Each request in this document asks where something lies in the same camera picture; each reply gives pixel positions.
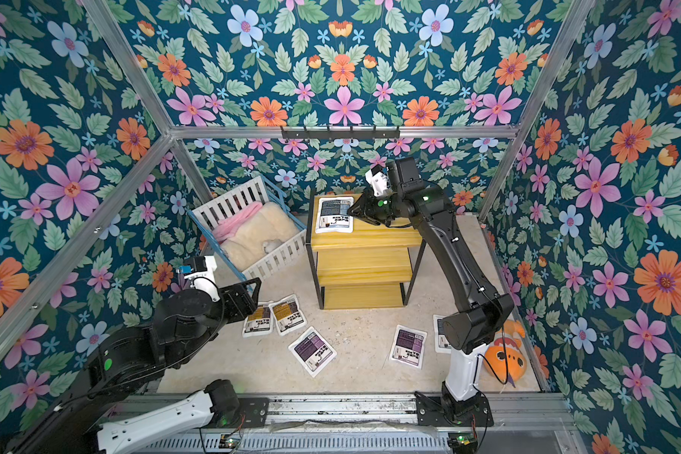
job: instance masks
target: floor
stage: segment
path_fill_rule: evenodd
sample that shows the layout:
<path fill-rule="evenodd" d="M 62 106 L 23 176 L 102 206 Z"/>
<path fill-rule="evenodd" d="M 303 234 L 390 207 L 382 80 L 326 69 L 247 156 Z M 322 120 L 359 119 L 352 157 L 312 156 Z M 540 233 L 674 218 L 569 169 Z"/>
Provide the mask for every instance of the floor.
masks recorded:
<path fill-rule="evenodd" d="M 457 221 L 480 267 L 500 289 L 499 277 L 476 217 L 458 216 Z M 218 285 L 231 283 L 231 278 L 228 269 L 218 270 Z M 441 389 L 449 369 L 449 355 L 434 350 L 433 315 L 449 315 L 456 309 L 449 284 L 430 249 L 424 254 L 411 300 L 405 308 L 320 310 L 305 256 L 263 281 L 260 300 L 277 301 L 290 294 L 299 297 L 300 308 L 308 319 L 306 327 L 282 337 L 273 331 L 268 336 L 243 338 L 242 323 L 227 325 L 216 340 L 209 342 L 181 369 L 167 370 L 159 392 L 191 392 L 217 378 L 231 380 L 237 392 L 438 392 Z M 396 325 L 427 332 L 421 369 L 389 361 Z M 288 345 L 310 326 L 337 351 L 337 357 L 315 378 L 288 350 Z M 486 369 L 481 371 L 479 387 L 484 392 L 540 390 L 532 367 L 527 368 L 515 385 L 502 386 Z"/>

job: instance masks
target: white pouch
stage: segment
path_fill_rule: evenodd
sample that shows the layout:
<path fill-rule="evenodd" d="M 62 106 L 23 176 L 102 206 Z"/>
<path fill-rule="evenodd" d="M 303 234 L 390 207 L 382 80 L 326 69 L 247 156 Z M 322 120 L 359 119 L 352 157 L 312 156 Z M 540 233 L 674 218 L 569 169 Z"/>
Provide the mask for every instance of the white pouch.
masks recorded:
<path fill-rule="evenodd" d="M 308 324 L 305 314 L 300 311 L 298 296 L 292 294 L 285 296 L 277 303 L 269 304 L 272 315 L 277 324 L 277 332 L 284 336 L 292 331 L 298 330 Z"/>
<path fill-rule="evenodd" d="M 272 301 L 258 303 L 255 312 L 245 318 L 243 337 L 265 336 L 272 332 L 270 303 Z"/>
<path fill-rule="evenodd" d="M 444 315 L 434 315 L 434 349 L 436 353 L 451 353 L 452 346 L 449 345 L 449 341 L 446 340 L 444 335 L 444 325 L 442 324 L 442 319 L 445 319 Z"/>
<path fill-rule="evenodd" d="M 315 377 L 336 357 L 336 350 L 312 326 L 288 349 L 308 373 Z"/>
<path fill-rule="evenodd" d="M 348 214 L 348 209 L 354 203 L 353 197 L 321 197 L 315 232 L 353 232 L 353 216 Z"/>
<path fill-rule="evenodd" d="M 393 335 L 389 359 L 420 369 L 424 359 L 425 342 L 425 332 L 396 325 L 396 334 Z"/>

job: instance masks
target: orange plush toy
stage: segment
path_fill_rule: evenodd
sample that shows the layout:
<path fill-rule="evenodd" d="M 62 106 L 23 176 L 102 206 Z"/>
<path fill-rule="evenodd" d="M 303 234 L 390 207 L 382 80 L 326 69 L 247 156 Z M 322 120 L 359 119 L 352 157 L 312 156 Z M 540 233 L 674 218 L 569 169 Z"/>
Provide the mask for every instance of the orange plush toy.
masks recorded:
<path fill-rule="evenodd" d="M 520 350 L 523 337 L 525 337 L 525 332 L 522 324 L 514 320 L 507 320 L 502 329 L 494 335 L 494 341 L 487 352 L 484 353 L 484 357 L 487 359 L 484 361 L 484 367 L 487 368 L 487 371 L 496 373 L 497 377 L 503 381 L 506 377 L 507 382 L 514 387 L 516 387 L 515 382 L 522 378 L 527 370 L 527 359 Z M 505 347 L 502 342 L 507 346 L 506 358 Z"/>

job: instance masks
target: pink blanket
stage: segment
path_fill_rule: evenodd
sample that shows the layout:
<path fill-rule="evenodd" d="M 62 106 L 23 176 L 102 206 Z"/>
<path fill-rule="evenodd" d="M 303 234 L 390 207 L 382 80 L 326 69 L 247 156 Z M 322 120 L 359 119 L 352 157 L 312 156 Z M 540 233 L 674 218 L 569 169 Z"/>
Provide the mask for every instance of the pink blanket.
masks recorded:
<path fill-rule="evenodd" d="M 262 208 L 262 202 L 253 202 L 252 204 L 245 206 L 239 213 L 234 214 L 227 219 L 222 219 L 217 224 L 217 227 L 214 227 L 214 230 L 212 230 L 214 238 L 221 243 L 222 241 L 227 240 L 227 238 L 235 236 L 237 229 L 255 213 L 260 211 L 260 208 Z"/>

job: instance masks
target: yellow shelf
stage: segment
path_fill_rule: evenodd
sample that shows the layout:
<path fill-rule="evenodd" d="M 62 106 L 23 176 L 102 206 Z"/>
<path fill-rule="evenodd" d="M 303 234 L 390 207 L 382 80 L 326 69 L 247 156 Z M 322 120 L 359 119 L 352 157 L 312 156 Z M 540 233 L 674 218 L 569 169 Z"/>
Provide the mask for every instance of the yellow shelf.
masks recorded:
<path fill-rule="evenodd" d="M 374 309 L 403 307 L 398 283 L 325 288 L 324 309 Z"/>
<path fill-rule="evenodd" d="M 409 250 L 396 248 L 330 249 L 318 252 L 321 286 L 408 282 Z"/>

